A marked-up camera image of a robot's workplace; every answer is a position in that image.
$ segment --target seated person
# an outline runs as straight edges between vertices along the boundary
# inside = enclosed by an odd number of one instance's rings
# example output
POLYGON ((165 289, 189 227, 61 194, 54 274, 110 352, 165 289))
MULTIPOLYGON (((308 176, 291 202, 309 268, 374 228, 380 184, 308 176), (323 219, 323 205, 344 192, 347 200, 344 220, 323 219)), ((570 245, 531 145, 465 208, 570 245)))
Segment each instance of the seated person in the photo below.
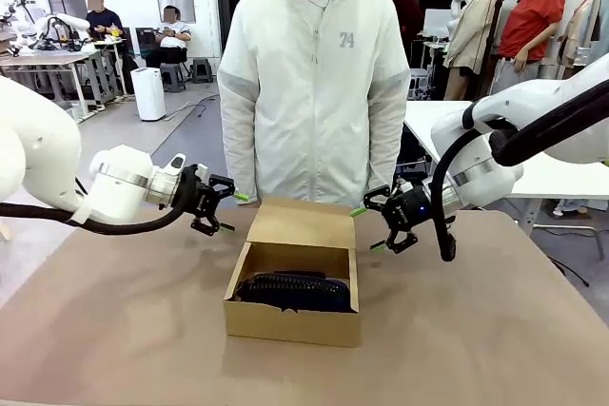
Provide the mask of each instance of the seated person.
POLYGON ((165 7, 163 17, 166 22, 156 34, 156 42, 161 46, 146 58, 148 68, 159 68, 161 64, 180 64, 185 60, 191 34, 188 25, 180 21, 182 13, 169 5, 165 7))
POLYGON ((108 10, 104 5, 104 0, 89 0, 91 11, 87 13, 87 21, 91 24, 88 31, 91 38, 104 40, 107 33, 111 33, 111 28, 118 29, 118 34, 123 35, 123 23, 118 14, 108 10))

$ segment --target box lid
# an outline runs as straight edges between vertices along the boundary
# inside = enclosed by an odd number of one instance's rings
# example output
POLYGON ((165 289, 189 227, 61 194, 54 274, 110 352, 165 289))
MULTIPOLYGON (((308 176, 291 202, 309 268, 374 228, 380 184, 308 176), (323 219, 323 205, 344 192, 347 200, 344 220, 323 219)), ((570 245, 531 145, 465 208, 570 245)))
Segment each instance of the box lid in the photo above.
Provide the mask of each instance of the box lid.
POLYGON ((249 242, 355 249, 351 208, 265 197, 249 229, 249 242))

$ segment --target white hooded jacket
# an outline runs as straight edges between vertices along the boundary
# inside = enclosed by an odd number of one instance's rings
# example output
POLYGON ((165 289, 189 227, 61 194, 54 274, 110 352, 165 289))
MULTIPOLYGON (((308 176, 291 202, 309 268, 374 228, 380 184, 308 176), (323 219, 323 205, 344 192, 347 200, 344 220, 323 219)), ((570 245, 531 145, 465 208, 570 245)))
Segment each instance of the white hooded jacket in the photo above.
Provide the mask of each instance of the white hooded jacket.
POLYGON ((391 184, 410 84, 391 0, 241 0, 218 72, 228 174, 359 206, 391 184))

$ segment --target floor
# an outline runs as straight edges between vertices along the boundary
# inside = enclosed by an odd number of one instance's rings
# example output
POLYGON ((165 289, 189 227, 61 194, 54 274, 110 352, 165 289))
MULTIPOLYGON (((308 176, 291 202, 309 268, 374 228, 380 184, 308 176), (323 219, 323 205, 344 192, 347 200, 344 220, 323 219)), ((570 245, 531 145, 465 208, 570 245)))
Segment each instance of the floor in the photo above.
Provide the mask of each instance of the floor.
MULTIPOLYGON (((217 85, 202 84, 187 85, 186 92, 166 94, 168 114, 185 106, 186 109, 156 123, 141 122, 135 102, 109 105, 106 111, 80 124, 83 149, 79 178, 85 186, 91 184, 88 165, 97 151, 128 145, 151 154, 202 99, 217 93, 217 85)), ((40 204, 24 189, 20 189, 9 202, 40 204)), ((46 221, 4 219, 3 224, 10 229, 13 239, 11 242, 0 242, 0 306, 74 230, 46 221)))
MULTIPOLYGON (((170 122, 140 123, 134 104, 114 106, 103 115, 96 116, 82 124, 83 170, 86 177, 88 160, 95 151, 125 143, 151 152, 153 162, 166 164, 176 153, 187 155, 187 163, 201 163, 208 166, 211 173, 226 175, 226 161, 222 149, 222 126, 219 98, 216 86, 190 85, 189 91, 167 96, 168 111, 178 109, 184 103, 196 104, 181 111, 170 122)), ((232 199, 224 200, 221 207, 234 206, 232 199)), ((497 209, 517 218, 524 201, 510 200, 493 204, 488 209, 497 209)), ((548 202, 545 212, 540 214, 538 223, 557 223, 549 214, 553 208, 548 202)), ((563 220, 560 223, 594 225, 599 230, 609 230, 609 214, 590 210, 588 216, 563 220)), ((14 230, 16 238, 9 247, 0 245, 0 305, 16 290, 44 259, 66 238, 71 229, 52 222, 6 221, 14 230)), ((609 324, 609 260, 600 262, 594 238, 589 234, 576 233, 561 236, 546 231, 535 230, 532 240, 545 252, 576 270, 584 276, 591 287, 586 288, 572 274, 567 278, 590 302, 603 320, 609 324)), ((602 242, 609 254, 609 233, 603 233, 602 242)))

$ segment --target jacket zipper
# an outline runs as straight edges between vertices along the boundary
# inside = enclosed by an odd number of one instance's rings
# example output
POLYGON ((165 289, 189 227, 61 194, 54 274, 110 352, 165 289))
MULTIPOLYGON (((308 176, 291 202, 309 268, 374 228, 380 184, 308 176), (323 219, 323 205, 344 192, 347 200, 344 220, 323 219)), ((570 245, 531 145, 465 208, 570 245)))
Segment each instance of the jacket zipper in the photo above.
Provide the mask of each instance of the jacket zipper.
POLYGON ((312 100, 311 100, 311 109, 313 111, 312 119, 312 133, 313 133, 313 141, 311 142, 311 158, 312 158, 312 166, 309 167, 309 177, 308 177, 308 199, 311 202, 315 202, 315 194, 317 191, 317 117, 315 111, 315 102, 317 98, 317 80, 318 80, 318 72, 319 72, 319 44, 321 40, 320 30, 323 28, 324 20, 327 18, 329 13, 331 4, 333 0, 330 0, 325 10, 322 12, 322 17, 320 18, 318 26, 313 30, 313 41, 314 41, 314 52, 311 55, 311 66, 313 67, 313 90, 312 90, 312 100))
POLYGON ((313 31, 313 54, 311 55, 311 66, 313 66, 313 90, 311 91, 311 123, 312 123, 312 138, 311 138, 311 165, 309 166, 309 177, 308 177, 308 199, 311 202, 315 202, 315 187, 317 185, 317 119, 315 113, 315 98, 317 95, 317 63, 318 63, 318 39, 319 39, 319 26, 313 31))

